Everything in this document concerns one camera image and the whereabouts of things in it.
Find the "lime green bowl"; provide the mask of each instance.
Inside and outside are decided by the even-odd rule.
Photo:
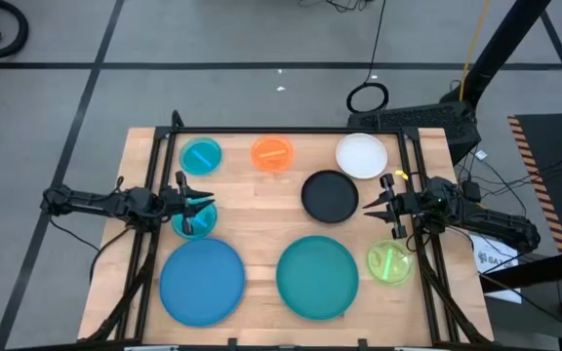
[[[372,276],[391,286],[406,282],[413,275],[414,257],[393,240],[376,242],[368,249],[368,270]]]

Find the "gray floor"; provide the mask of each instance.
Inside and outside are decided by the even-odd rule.
[[[31,25],[26,48],[4,62],[93,62],[116,0],[14,0]],[[492,2],[476,55],[512,0]],[[379,62],[463,62],[482,1],[389,0]],[[126,0],[107,62],[368,61],[380,1],[363,12],[297,6],[296,0]],[[562,40],[562,0],[548,14]],[[14,29],[6,15],[0,24]],[[539,21],[509,62],[560,63]],[[87,84],[87,69],[0,69],[0,319],[39,215],[40,192],[60,159]],[[65,183],[90,191],[113,186],[128,128],[169,123],[177,108],[189,126],[343,126],[345,96],[365,70],[103,70],[94,88]],[[454,70],[378,70],[389,107],[437,101]],[[360,98],[368,107],[369,93]],[[478,106],[481,148],[506,179],[526,171],[506,117],[562,113],[562,71],[501,71]],[[480,163],[474,173],[494,178]],[[531,188],[517,190],[540,229],[539,254],[556,254]],[[486,205],[514,214],[508,194]],[[57,222],[98,244],[104,221],[83,215]],[[8,347],[75,340],[93,252],[50,228]],[[495,326],[498,340],[556,348],[529,332]]]

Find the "wooden table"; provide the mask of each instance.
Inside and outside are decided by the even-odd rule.
[[[455,180],[444,132],[436,129],[420,131],[427,174]],[[152,136],[153,129],[129,130],[119,169],[119,175],[125,178],[123,188],[143,186]],[[194,137],[200,135],[178,135],[173,172],[180,168],[179,151]],[[413,279],[400,287],[388,287],[374,281],[367,270],[368,247],[376,241],[391,238],[389,224],[362,215],[362,210],[358,209],[349,220],[327,225],[312,219],[302,208],[303,182],[317,171],[338,169],[335,149],[344,135],[289,135],[296,156],[293,166],[284,174],[255,170],[250,147],[258,135],[218,134],[209,137],[221,145],[222,163],[212,175],[190,175],[188,183],[196,190],[215,193],[219,221],[212,236],[225,240],[242,257],[248,278],[247,289],[236,311],[211,328],[189,328],[173,320],[160,301],[158,282],[165,260],[183,239],[173,233],[170,225],[163,225],[144,343],[225,345],[228,338],[236,337],[238,345],[352,346],[357,345],[358,338],[366,338],[371,346],[430,345],[418,267],[415,267]],[[386,171],[402,170],[396,136],[376,137],[388,151]],[[408,145],[413,154],[411,143]],[[160,151],[159,160],[162,161],[158,163],[155,190],[159,186],[164,152]],[[413,155],[410,158],[412,168],[415,168]],[[403,192],[402,178],[398,177],[396,182],[395,190]],[[171,184],[175,186],[173,176]],[[355,180],[355,184],[360,206],[375,200],[381,192],[377,179]],[[108,219],[103,242],[122,228],[121,221]],[[328,322],[308,321],[294,314],[281,300],[275,285],[276,263],[281,253],[298,238],[314,234],[329,236],[345,245],[359,269],[360,284],[354,302],[342,316]],[[117,241],[98,261],[80,337],[93,332],[121,296],[133,237],[128,234]],[[442,246],[453,298],[478,330],[493,339],[468,240],[459,233],[447,231],[442,234]],[[436,295],[435,301],[441,337],[446,340],[443,308]],[[138,302],[135,301],[130,309],[127,336],[133,335],[137,313]]]

